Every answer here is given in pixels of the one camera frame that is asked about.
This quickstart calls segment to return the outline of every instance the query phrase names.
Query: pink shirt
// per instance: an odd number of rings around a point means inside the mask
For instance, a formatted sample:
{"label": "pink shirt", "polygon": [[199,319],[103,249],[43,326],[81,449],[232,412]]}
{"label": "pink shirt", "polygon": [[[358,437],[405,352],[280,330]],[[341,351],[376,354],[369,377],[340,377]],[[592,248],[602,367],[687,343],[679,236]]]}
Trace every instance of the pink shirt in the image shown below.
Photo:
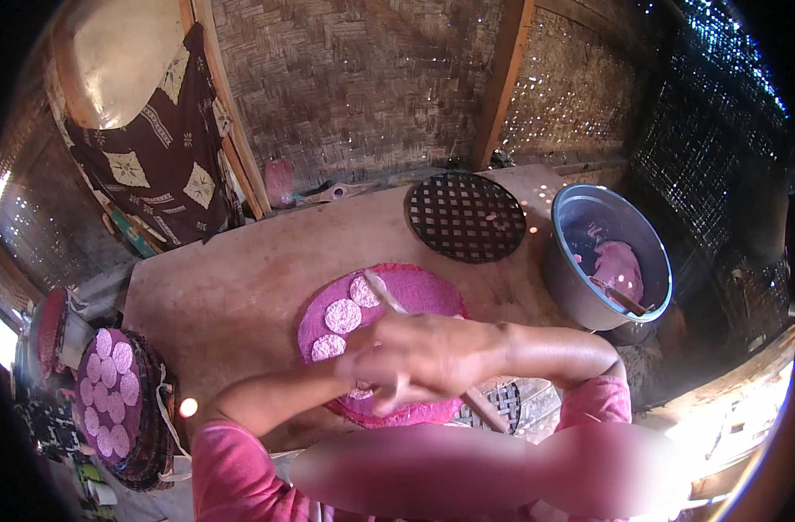
{"label": "pink shirt", "polygon": [[[556,431],[583,423],[630,423],[630,391],[626,382],[601,376],[564,394]],[[367,520],[321,505],[275,475],[264,446],[236,423],[215,421],[194,436],[194,517],[198,522],[267,521],[325,522]],[[512,510],[510,520],[574,521],[576,517],[542,501]]]}

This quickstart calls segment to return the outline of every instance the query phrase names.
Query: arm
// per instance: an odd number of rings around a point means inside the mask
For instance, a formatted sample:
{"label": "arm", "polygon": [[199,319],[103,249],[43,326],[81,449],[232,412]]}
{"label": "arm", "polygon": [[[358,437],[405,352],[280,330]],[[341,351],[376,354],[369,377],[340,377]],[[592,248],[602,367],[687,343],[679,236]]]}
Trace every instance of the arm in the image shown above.
{"label": "arm", "polygon": [[351,380],[335,375],[336,359],[246,378],[206,405],[203,423],[231,420],[261,437],[287,419],[345,395]]}
{"label": "arm", "polygon": [[347,342],[338,374],[382,385],[407,383],[402,387],[408,392],[383,398],[378,410],[420,400],[423,390],[438,399],[461,395],[495,375],[546,378],[566,390],[600,375],[625,380],[621,358],[606,340],[570,328],[388,314],[354,331]]}
{"label": "arm", "polygon": [[494,325],[503,335],[502,375],[544,378],[570,390],[599,375],[626,380],[624,362],[600,336],[571,328]]}

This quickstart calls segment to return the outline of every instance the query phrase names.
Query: wooden spatula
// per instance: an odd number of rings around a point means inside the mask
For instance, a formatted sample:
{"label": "wooden spatula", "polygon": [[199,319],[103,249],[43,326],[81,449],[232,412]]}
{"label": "wooden spatula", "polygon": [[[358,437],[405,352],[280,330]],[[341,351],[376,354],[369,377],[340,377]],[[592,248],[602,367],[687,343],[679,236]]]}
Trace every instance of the wooden spatula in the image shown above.
{"label": "wooden spatula", "polygon": [[[363,277],[366,278],[366,282],[368,283],[368,287],[371,288],[371,291],[374,292],[374,295],[377,296],[377,299],[383,303],[383,306],[389,308],[395,313],[407,313],[406,308],[403,308],[403,305],[392,295],[391,292],[386,288],[383,284],[383,281],[374,275],[374,272],[370,270],[364,270],[362,272]],[[396,397],[399,390],[392,387],[389,388],[381,388],[378,390],[380,393],[378,395],[381,398],[385,398],[386,396]],[[493,407],[493,404],[488,402],[486,398],[482,395],[480,391],[478,391],[475,387],[470,387],[465,393],[461,396],[461,400],[470,407],[470,409],[476,414],[478,417],[487,423],[490,428],[497,433],[506,433],[507,429],[509,428],[509,424],[506,420],[499,417],[498,412],[496,412],[496,408]]]}
{"label": "wooden spatula", "polygon": [[618,291],[617,288],[607,285],[600,279],[595,279],[594,277],[589,276],[589,281],[591,281],[596,287],[603,288],[607,298],[615,299],[616,301],[618,301],[619,305],[631,311],[639,318],[649,310],[648,308],[644,308],[642,305],[638,304],[632,299],[627,298],[624,294]]}

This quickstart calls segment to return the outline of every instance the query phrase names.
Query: wooden handle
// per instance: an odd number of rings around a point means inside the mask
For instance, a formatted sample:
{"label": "wooden handle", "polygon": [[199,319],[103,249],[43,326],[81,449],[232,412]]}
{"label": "wooden handle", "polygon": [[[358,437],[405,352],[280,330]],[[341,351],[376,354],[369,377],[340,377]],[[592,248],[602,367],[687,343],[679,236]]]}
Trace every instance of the wooden handle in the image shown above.
{"label": "wooden handle", "polygon": [[470,409],[475,412],[478,417],[483,420],[490,429],[492,429],[496,433],[507,433],[507,429],[510,428],[510,424],[507,423],[506,420],[499,417],[499,413],[496,411],[496,408],[493,407],[484,395],[480,391],[478,391],[475,387],[469,388],[464,394],[461,396],[461,400],[470,407]]}
{"label": "wooden handle", "polygon": [[637,302],[633,301],[632,299],[627,298],[617,288],[610,287],[600,279],[595,279],[594,277],[591,276],[589,276],[589,280],[592,283],[594,283],[596,287],[603,288],[607,298],[615,299],[616,301],[618,301],[619,305],[631,311],[639,318],[647,312],[646,308],[644,308],[642,305],[638,304]]}

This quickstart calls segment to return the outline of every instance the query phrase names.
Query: hand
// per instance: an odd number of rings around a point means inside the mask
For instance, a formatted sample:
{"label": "hand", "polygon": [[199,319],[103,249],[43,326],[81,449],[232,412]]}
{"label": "hand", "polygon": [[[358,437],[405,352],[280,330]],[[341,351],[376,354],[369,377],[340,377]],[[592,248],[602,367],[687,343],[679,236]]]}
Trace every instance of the hand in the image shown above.
{"label": "hand", "polygon": [[499,373],[504,335],[493,324],[389,313],[348,337],[340,377],[378,386],[375,413],[455,397]]}

